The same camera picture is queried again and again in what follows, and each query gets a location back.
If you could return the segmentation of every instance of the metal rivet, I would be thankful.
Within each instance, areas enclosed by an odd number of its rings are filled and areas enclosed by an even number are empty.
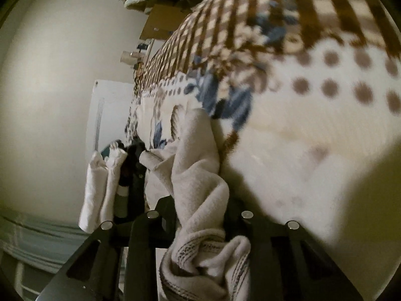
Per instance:
[[[146,216],[149,219],[155,219],[159,217],[159,212],[157,210],[150,210],[146,213]]]
[[[102,230],[109,230],[113,227],[113,222],[111,221],[105,221],[102,223],[102,225],[100,226],[102,228]]]
[[[242,218],[244,218],[244,219],[251,219],[251,218],[253,217],[253,213],[252,213],[251,211],[249,211],[249,210],[244,210],[244,211],[241,213],[241,216],[242,216]]]
[[[299,223],[296,221],[289,221],[287,223],[288,228],[290,228],[290,230],[298,230],[299,229]]]

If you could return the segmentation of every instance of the white towel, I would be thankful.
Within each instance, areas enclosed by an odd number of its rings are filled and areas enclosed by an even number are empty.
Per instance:
[[[92,233],[99,226],[99,212],[106,192],[108,170],[99,152],[94,152],[86,173],[85,197],[79,227]]]
[[[117,147],[117,144],[110,145],[109,158],[106,159],[108,178],[106,185],[106,195],[100,209],[100,223],[113,221],[114,217],[114,197],[116,195],[118,181],[120,180],[121,165],[127,158],[127,153]]]
[[[169,300],[246,300],[250,242],[224,242],[223,218],[229,188],[218,175],[219,154],[210,119],[188,112],[180,137],[164,150],[143,152],[150,169],[146,195],[173,195],[181,228],[165,253],[160,278]]]

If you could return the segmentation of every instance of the cardboard box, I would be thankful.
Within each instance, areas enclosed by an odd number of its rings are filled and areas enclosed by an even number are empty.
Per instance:
[[[155,4],[142,30],[140,39],[167,40],[190,13],[191,10]]]

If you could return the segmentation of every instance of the brown checkered fabric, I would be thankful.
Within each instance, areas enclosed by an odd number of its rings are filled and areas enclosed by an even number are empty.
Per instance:
[[[186,73],[195,55],[206,58],[213,46],[231,49],[239,29],[258,14],[269,15],[275,25],[283,25],[283,17],[291,15],[299,24],[287,26],[286,38],[266,51],[293,54],[312,48],[323,38],[340,34],[353,37],[355,47],[373,44],[399,58],[401,45],[379,0],[296,0],[296,11],[275,8],[282,0],[204,0],[167,40],[153,57],[139,82],[139,92],[152,91],[161,79],[171,78],[178,71]]]

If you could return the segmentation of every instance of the patterned blanket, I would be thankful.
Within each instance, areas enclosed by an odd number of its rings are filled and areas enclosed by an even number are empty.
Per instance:
[[[127,143],[163,147],[204,108],[231,193],[374,299],[401,261],[399,38],[379,0],[204,0],[136,85]]]

